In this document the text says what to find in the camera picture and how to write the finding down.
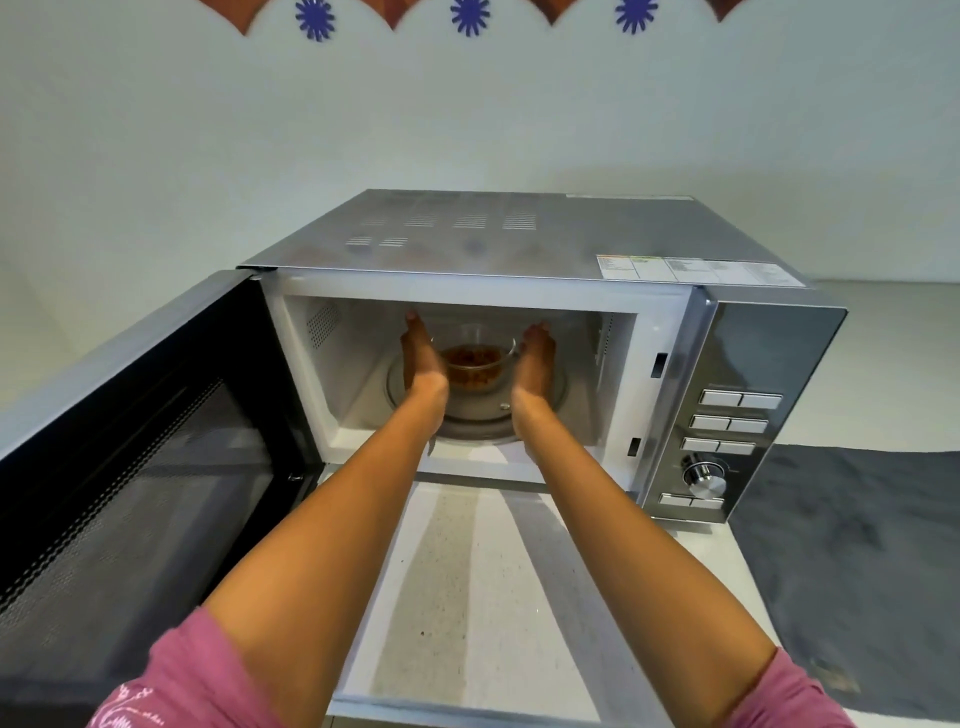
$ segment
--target silver knob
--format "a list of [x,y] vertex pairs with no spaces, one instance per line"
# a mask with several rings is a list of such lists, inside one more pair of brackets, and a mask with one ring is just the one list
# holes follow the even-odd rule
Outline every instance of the silver knob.
[[716,463],[694,463],[684,471],[684,480],[690,493],[703,500],[723,497],[727,492],[723,468]]

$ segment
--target glass bowl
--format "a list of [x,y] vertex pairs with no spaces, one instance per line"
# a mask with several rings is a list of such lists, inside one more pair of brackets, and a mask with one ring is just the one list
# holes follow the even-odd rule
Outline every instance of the glass bowl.
[[516,339],[485,324],[456,324],[434,332],[433,346],[446,362],[450,386],[489,392],[513,368]]

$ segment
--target pink sleeve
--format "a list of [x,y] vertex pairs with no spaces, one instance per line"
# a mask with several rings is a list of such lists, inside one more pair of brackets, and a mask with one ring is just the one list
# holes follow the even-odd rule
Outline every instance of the pink sleeve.
[[117,688],[88,728],[283,728],[203,608],[150,649],[142,677]]
[[782,649],[727,721],[727,728],[855,728],[816,680]]

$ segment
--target person's right arm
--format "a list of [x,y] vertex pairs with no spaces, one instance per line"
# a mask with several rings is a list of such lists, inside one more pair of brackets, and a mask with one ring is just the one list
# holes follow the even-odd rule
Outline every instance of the person's right arm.
[[531,327],[516,368],[516,434],[533,456],[627,644],[679,728],[727,718],[776,648],[734,596],[633,504],[554,414],[554,343]]

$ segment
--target button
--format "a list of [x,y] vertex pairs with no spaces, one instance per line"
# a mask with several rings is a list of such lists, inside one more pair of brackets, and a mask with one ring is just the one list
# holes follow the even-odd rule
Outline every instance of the button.
[[692,500],[691,497],[671,496],[669,493],[660,494],[661,505],[689,505]]
[[738,420],[735,417],[730,420],[730,427],[727,429],[730,432],[765,432],[767,425],[770,424],[769,420]]
[[727,429],[729,424],[729,417],[707,417],[706,415],[694,415],[690,421],[690,426],[694,429]]
[[740,401],[741,407],[756,407],[756,409],[777,409],[780,406],[782,395],[751,395],[745,394]]
[[690,502],[690,506],[693,508],[706,508],[709,511],[719,511],[723,508],[723,499],[712,498],[710,500],[702,500],[696,497]]
[[755,447],[756,443],[720,443],[717,452],[725,455],[751,455]]
[[716,452],[717,446],[720,445],[719,440],[701,440],[696,437],[684,437],[684,443],[680,445],[680,449],[695,449],[700,452]]
[[718,389],[705,389],[700,395],[700,404],[713,404],[720,407],[736,407],[740,404],[741,392],[721,392]]

